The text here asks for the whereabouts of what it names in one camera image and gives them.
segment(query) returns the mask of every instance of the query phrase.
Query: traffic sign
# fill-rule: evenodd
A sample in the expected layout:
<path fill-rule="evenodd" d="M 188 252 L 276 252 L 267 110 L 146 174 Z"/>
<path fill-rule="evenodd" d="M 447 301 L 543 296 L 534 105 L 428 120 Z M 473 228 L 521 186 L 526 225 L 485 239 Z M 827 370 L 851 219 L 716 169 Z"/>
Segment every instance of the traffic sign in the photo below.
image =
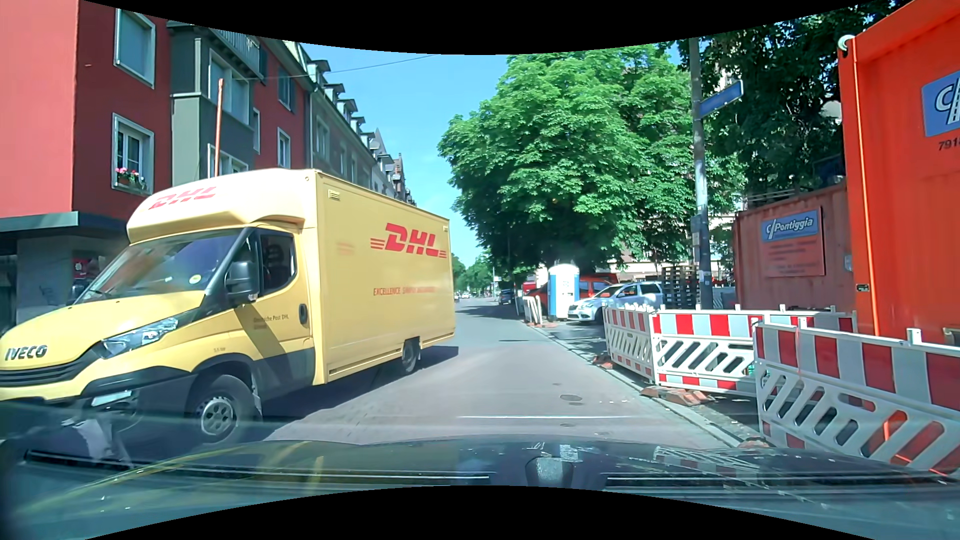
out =
<path fill-rule="evenodd" d="M 743 97 L 743 81 L 737 81 L 700 102 L 700 118 L 706 117 L 715 110 L 723 109 L 727 104 L 741 97 Z"/>

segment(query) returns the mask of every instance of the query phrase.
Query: portable toilet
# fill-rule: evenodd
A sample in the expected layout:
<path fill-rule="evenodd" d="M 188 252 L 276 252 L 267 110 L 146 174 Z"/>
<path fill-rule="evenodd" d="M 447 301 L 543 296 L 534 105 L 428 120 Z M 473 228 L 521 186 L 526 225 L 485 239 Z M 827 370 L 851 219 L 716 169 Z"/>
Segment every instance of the portable toilet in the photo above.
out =
<path fill-rule="evenodd" d="M 550 267 L 548 274 L 547 314 L 553 319 L 565 319 L 570 305 L 580 300 L 580 269 L 574 264 L 558 264 Z"/>

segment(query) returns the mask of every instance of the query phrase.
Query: van rear wheel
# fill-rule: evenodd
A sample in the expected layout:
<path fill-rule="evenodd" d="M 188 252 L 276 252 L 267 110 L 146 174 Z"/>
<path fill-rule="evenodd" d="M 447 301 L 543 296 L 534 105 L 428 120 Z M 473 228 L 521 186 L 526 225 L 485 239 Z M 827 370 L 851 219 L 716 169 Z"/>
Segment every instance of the van rear wheel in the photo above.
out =
<path fill-rule="evenodd" d="M 420 360 L 420 342 L 417 339 L 408 339 L 403 344 L 403 356 L 400 357 L 400 373 L 410 375 L 417 369 Z"/>
<path fill-rule="evenodd" d="M 186 412 L 192 438 L 205 449 L 243 442 L 258 417 L 250 388 L 232 375 L 201 382 L 191 392 Z"/>

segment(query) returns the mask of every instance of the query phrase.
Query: yellow delivery van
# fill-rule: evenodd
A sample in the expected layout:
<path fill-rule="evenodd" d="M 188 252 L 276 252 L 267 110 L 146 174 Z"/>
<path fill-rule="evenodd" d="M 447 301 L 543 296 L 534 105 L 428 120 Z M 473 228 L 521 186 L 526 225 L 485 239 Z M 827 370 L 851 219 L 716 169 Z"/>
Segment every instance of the yellow delivery van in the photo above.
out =
<path fill-rule="evenodd" d="M 76 302 L 0 336 L 0 400 L 226 446 L 264 400 L 395 359 L 410 373 L 454 333 L 449 221 L 320 171 L 176 186 L 127 231 Z"/>

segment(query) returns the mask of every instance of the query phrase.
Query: curb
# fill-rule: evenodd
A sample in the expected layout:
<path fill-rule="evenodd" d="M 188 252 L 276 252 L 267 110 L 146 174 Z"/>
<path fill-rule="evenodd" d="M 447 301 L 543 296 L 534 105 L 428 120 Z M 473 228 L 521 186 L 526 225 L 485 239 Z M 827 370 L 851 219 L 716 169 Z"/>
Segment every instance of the curb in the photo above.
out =
<path fill-rule="evenodd" d="M 560 345 L 560 346 L 563 347 L 564 349 L 567 349 L 568 351 L 570 351 L 570 352 L 573 353 L 574 355 L 579 356 L 580 358 L 583 358 L 587 363 L 589 363 L 589 364 L 591 364 L 591 365 L 595 365 L 595 366 L 599 367 L 600 369 L 603 369 L 605 372 L 607 372 L 608 374 L 610 374 L 610 375 L 611 375 L 612 377 L 614 377 L 615 379 L 617 379 L 617 380 L 619 380 L 619 381 L 621 381 L 621 382 L 626 383 L 628 386 L 631 386 L 632 388 L 640 391 L 640 392 L 641 392 L 641 395 L 643 395 L 643 394 L 642 394 L 642 390 L 643 390 L 643 387 L 642 387 L 642 386 L 640 386 L 639 384 L 637 384 L 637 383 L 634 382 L 633 380 L 630 380 L 628 377 L 624 376 L 623 374 L 618 373 L 618 372 L 614 369 L 614 366 L 613 366 L 612 364 L 610 364 L 609 362 L 606 362 L 606 364 L 610 364 L 609 367 L 608 367 L 608 365 L 606 365 L 606 364 L 596 364 L 596 363 L 594 363 L 595 356 L 591 356 L 591 357 L 586 357 L 586 356 L 584 356 L 583 354 L 577 352 L 577 351 L 574 350 L 573 348 L 567 346 L 567 344 L 564 343 L 561 339 L 559 339 L 559 338 L 554 337 L 553 335 L 551 335 L 550 332 L 544 331 L 544 330 L 542 329 L 542 327 L 536 327 L 536 326 L 532 326 L 532 325 L 531 325 L 531 326 L 528 326 L 528 328 L 531 328 L 531 329 L 533 329 L 533 330 L 535 330 L 535 331 L 538 331 L 539 333 L 542 333 L 542 334 L 545 335 L 546 337 L 550 338 L 550 340 L 553 341 L 554 343 L 557 343 L 558 345 Z M 666 400 L 664 400 L 664 399 L 661 399 L 661 398 L 654 398 L 654 397 L 650 397 L 650 396 L 646 396 L 646 397 L 649 398 L 650 400 L 652 400 L 652 401 L 654 401 L 654 402 L 657 402 L 658 404 L 662 405 L 663 408 L 665 408 L 665 409 L 667 409 L 667 410 L 669 410 L 669 411 L 671 411 L 671 412 L 676 413 L 678 416 L 680 416 L 681 418 L 685 419 L 687 422 L 693 424 L 693 425 L 696 426 L 697 428 L 700 428 L 701 430 L 706 431 L 708 434 L 710 434 L 711 436 L 713 436 L 713 438 L 719 440 L 720 442 L 722 442 L 723 444 L 727 445 L 727 446 L 730 447 L 730 448 L 738 448 L 741 444 L 744 444 L 744 443 L 746 443 L 746 442 L 749 442 L 748 440 L 741 439 L 741 438 L 739 438 L 739 437 L 737 437 L 737 436 L 735 436 L 735 435 L 727 432 L 727 431 L 724 430 L 723 428 L 721 428 L 721 427 L 717 426 L 716 424 L 714 424 L 713 422 L 711 422 L 707 417 L 705 417 L 705 416 L 703 416 L 703 415 L 701 415 L 701 414 L 699 414 L 699 413 L 697 413 L 697 412 L 695 412 L 695 411 L 690 410 L 689 408 L 687 408 L 686 405 L 676 405 L 676 404 L 670 403 L 670 402 L 668 402 L 668 401 L 666 401 Z"/>

